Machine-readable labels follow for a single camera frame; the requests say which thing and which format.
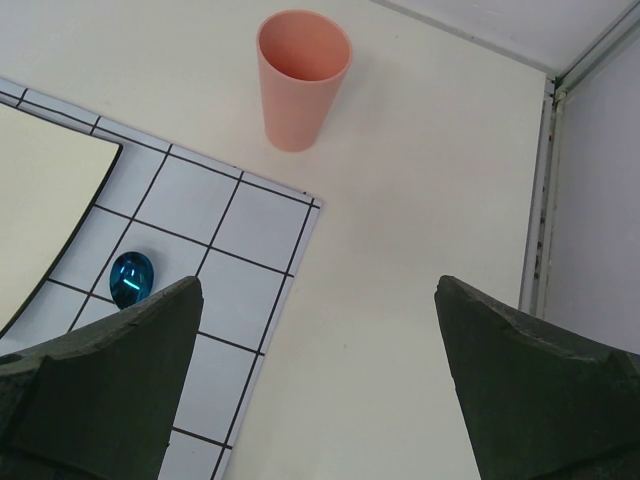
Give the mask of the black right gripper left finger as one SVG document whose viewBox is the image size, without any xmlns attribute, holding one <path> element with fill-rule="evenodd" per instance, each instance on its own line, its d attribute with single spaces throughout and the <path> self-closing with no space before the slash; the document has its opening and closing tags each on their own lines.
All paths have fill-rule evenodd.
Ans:
<svg viewBox="0 0 640 480">
<path fill-rule="evenodd" d="M 155 479 L 203 310 L 187 276 L 1 358 L 4 479 Z"/>
</svg>

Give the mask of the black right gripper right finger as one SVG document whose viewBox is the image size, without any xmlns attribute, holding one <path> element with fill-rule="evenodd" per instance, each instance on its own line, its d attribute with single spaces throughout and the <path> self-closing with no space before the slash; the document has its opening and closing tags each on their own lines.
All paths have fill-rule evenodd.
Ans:
<svg viewBox="0 0 640 480">
<path fill-rule="evenodd" d="M 638 355 L 453 276 L 434 301 L 481 478 L 638 478 Z"/>
</svg>

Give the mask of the light blue checked placemat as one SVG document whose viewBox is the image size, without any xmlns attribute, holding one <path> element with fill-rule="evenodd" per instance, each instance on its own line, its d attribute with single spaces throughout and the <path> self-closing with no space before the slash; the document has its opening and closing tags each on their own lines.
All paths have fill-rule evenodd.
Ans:
<svg viewBox="0 0 640 480">
<path fill-rule="evenodd" d="M 222 478 L 320 201 L 10 81 L 1 100 L 123 148 L 2 352 L 114 313 L 109 274 L 126 252 L 150 259 L 156 289 L 197 276 L 204 309 L 160 475 Z"/>
</svg>

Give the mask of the blue metal spoon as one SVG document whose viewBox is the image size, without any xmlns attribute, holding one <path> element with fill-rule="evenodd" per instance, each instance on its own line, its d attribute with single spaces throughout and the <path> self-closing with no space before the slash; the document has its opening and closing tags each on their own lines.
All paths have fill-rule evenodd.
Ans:
<svg viewBox="0 0 640 480">
<path fill-rule="evenodd" d="M 125 252 L 114 261 L 109 274 L 111 297 L 119 309 L 128 308 L 152 292 L 154 268 L 150 259 L 135 251 Z"/>
</svg>

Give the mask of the white square plate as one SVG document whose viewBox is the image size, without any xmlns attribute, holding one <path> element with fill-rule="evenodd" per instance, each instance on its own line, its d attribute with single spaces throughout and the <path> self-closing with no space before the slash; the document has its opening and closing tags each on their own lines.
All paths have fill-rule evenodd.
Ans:
<svg viewBox="0 0 640 480">
<path fill-rule="evenodd" d="M 1 333 L 59 263 L 123 146 L 1 106 Z"/>
</svg>

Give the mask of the pink plastic cup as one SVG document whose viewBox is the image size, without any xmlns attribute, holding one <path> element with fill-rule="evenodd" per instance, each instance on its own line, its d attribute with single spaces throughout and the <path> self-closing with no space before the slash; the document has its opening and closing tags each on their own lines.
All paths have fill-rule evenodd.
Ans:
<svg viewBox="0 0 640 480">
<path fill-rule="evenodd" d="M 285 10 L 260 25 L 256 50 L 267 139 L 286 152 L 309 149 L 351 66 L 349 36 L 319 13 Z"/>
</svg>

